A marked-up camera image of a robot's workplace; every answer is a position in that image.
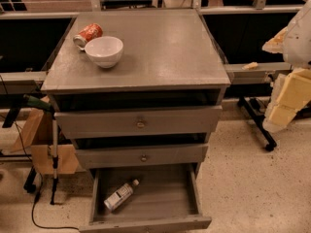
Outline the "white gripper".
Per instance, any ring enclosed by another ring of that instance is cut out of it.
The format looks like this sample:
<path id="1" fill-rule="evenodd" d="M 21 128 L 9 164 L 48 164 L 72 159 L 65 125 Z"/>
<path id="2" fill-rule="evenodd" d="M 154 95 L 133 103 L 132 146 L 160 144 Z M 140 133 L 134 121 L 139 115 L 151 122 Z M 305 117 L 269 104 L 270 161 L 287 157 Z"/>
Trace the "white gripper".
<path id="1" fill-rule="evenodd" d="M 280 30 L 264 43 L 262 49 L 270 53 L 282 53 L 287 30 L 287 27 Z M 279 74 L 272 83 L 272 93 L 264 114 L 263 128 L 271 133 L 284 129 L 310 101 L 310 69 L 297 68 L 287 76 Z"/>

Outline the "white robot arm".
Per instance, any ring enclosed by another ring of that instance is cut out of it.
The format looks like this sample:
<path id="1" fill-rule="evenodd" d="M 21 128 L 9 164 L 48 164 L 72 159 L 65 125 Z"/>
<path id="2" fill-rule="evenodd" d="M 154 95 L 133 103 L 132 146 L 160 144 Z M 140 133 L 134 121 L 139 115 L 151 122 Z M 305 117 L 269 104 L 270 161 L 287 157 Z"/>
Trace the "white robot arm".
<path id="1" fill-rule="evenodd" d="M 282 53 L 284 61 L 294 68 L 274 82 L 264 115 L 263 128 L 275 133 L 285 129 L 311 102 L 311 0 L 262 49 Z"/>

